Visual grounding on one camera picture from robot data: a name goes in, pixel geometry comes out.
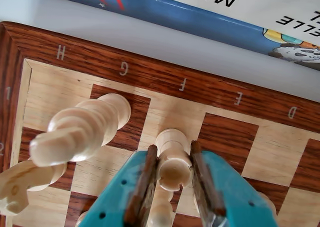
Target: pawn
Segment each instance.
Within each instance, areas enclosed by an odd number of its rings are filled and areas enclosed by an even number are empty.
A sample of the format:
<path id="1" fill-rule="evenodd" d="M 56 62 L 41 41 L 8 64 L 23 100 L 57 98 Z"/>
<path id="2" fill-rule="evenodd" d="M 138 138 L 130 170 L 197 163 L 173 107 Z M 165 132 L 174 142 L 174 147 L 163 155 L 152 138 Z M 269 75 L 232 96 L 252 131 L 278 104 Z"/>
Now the pawn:
<path id="1" fill-rule="evenodd" d="M 41 191 L 56 182 L 67 163 L 38 167 L 32 160 L 20 162 L 0 173 L 0 214 L 15 216 L 28 205 L 27 191 Z"/>
<path id="2" fill-rule="evenodd" d="M 171 227 L 172 220 L 172 200 L 174 193 L 163 189 L 158 183 L 154 190 L 152 205 L 150 208 L 148 227 Z"/>
<path id="3" fill-rule="evenodd" d="M 109 143 L 130 119 L 131 107 L 121 95 L 109 93 L 58 112 L 47 132 L 30 142 L 30 155 L 39 167 L 84 161 Z"/>
<path id="4" fill-rule="evenodd" d="M 190 145 L 187 137 L 177 129 L 162 131 L 155 140 L 158 147 L 157 180 L 167 191 L 179 191 L 186 187 L 193 177 L 190 161 Z"/>

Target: number 2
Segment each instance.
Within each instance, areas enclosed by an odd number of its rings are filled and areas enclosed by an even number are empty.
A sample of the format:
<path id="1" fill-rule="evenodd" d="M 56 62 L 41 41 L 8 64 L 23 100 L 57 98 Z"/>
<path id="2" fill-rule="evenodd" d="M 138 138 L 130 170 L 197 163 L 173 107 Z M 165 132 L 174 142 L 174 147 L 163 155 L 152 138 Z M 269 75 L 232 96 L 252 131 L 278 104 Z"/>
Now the number 2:
<path id="1" fill-rule="evenodd" d="M 4 154 L 2 153 L 2 151 L 4 150 L 4 144 L 0 143 L 0 156 L 3 156 Z"/>

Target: blue book spine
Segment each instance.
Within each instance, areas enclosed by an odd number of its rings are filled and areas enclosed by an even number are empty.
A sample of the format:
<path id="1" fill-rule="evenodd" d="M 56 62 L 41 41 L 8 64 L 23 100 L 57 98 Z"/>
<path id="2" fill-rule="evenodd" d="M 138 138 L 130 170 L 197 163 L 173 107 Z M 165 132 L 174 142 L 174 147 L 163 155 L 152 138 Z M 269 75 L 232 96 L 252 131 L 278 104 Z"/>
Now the blue book spine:
<path id="1" fill-rule="evenodd" d="M 320 47 L 174 0 L 69 0 L 320 70 Z"/>

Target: cartoon illustration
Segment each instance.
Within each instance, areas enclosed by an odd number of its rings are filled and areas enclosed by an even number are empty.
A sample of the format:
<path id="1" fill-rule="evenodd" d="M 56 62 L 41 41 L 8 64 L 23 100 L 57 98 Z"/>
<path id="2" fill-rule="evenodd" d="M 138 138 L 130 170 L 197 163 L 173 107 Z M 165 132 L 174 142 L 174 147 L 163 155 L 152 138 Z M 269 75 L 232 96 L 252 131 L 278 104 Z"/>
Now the cartoon illustration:
<path id="1" fill-rule="evenodd" d="M 315 69 L 320 68 L 320 46 L 265 28 L 263 36 L 281 44 L 269 52 L 269 56 Z"/>

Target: number 1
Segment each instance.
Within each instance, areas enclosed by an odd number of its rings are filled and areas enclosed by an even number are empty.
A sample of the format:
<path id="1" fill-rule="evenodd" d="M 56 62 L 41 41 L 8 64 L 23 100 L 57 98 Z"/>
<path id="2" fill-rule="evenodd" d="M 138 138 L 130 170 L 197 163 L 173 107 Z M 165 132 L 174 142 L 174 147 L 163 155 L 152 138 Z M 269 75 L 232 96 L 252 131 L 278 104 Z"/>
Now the number 1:
<path id="1" fill-rule="evenodd" d="M 7 101 L 10 100 L 10 90 L 11 90 L 11 87 L 8 86 L 8 87 L 6 88 L 6 100 L 7 100 Z"/>
<path id="2" fill-rule="evenodd" d="M 4 144 L 0 143 L 0 156 L 3 156 L 4 154 L 2 153 L 2 151 L 4 150 Z"/>

